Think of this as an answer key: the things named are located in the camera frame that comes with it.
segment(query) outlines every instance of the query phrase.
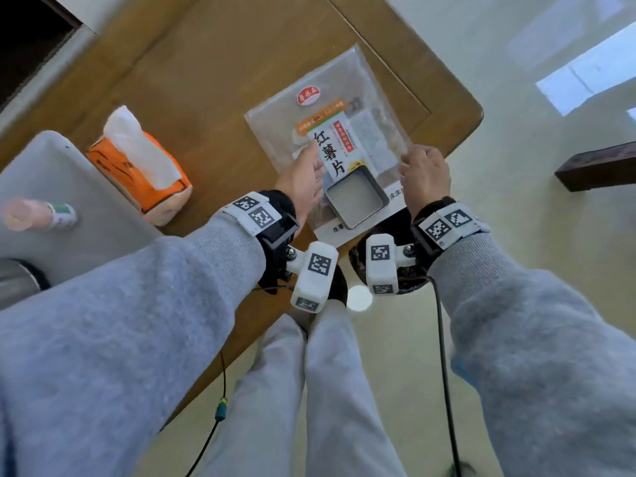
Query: metal pot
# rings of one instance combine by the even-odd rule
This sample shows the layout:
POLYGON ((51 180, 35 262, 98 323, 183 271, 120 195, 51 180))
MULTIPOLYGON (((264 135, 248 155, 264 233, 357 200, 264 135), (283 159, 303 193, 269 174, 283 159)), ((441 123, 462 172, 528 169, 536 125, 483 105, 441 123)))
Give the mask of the metal pot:
POLYGON ((0 258, 0 310, 48 288, 46 277, 32 264, 0 258))

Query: bottle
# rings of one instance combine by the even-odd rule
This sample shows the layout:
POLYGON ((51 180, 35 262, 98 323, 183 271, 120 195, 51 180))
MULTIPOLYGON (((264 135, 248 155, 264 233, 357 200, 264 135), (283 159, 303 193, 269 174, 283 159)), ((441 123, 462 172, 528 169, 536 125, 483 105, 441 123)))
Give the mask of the bottle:
POLYGON ((67 230, 77 223, 77 214, 68 204, 51 204, 32 199, 16 199, 3 208, 4 224, 12 231, 67 230))

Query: brown tabletop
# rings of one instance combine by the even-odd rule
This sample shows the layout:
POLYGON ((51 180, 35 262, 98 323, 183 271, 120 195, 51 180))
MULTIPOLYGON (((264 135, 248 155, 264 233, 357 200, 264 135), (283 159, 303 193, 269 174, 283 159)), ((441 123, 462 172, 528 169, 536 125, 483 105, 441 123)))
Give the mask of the brown tabletop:
MULTIPOLYGON (((3 137, 0 164, 46 129, 84 151, 127 105, 195 188, 164 231, 186 235, 228 201, 274 185, 243 114, 355 43, 414 143, 448 154, 480 124, 481 106, 384 0, 132 0, 3 137)), ((312 240, 305 230, 294 245, 312 240)), ((248 296, 223 347, 226 363, 289 305, 288 292, 248 296)), ((217 358, 175 415, 220 371, 217 358)))

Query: sleeve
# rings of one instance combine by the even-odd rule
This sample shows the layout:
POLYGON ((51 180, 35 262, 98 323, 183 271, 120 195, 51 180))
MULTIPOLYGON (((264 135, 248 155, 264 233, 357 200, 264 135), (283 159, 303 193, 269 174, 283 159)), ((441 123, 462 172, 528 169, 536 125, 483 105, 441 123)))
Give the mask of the sleeve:
POLYGON ((129 475, 264 270, 219 214, 1 312, 3 474, 129 475))
POLYGON ((636 468, 636 343, 553 274, 488 234, 431 267, 505 475, 620 477, 636 468))

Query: qr code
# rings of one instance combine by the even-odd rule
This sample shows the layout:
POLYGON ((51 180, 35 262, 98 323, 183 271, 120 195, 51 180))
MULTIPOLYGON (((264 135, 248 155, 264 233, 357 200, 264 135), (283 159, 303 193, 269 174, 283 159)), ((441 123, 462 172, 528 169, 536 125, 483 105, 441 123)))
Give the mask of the qr code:
POLYGON ((434 240, 439 241, 450 231, 450 226, 441 219, 438 219, 424 231, 434 240))
POLYGON ((318 303, 305 299, 304 297, 298 297, 296 300, 296 306, 311 312, 315 312, 318 309, 318 303))
POLYGON ((247 215, 250 216, 261 229, 266 228, 266 226, 269 226, 274 222, 274 218, 262 207, 256 208, 252 212, 248 212, 247 215))
POLYGON ((384 259, 390 259, 389 257, 389 245, 382 244, 379 246, 371 246, 371 260, 382 261, 384 259))
POLYGON ((468 214, 466 214, 461 209, 454 210, 450 214, 447 214, 445 217, 456 228, 459 228, 460 226, 463 226, 464 224, 468 224, 473 220, 472 217, 468 216, 468 214))
POLYGON ((392 284, 374 284, 373 292, 375 294, 393 294, 392 284))
POLYGON ((252 199, 250 196, 245 196, 237 201, 234 201, 232 204, 240 209, 243 209, 244 211, 247 211, 257 205, 258 201, 252 199))
POLYGON ((320 254, 312 254, 309 260, 309 269, 314 273, 327 276, 329 275, 329 268, 331 267, 331 258, 321 256, 320 254))

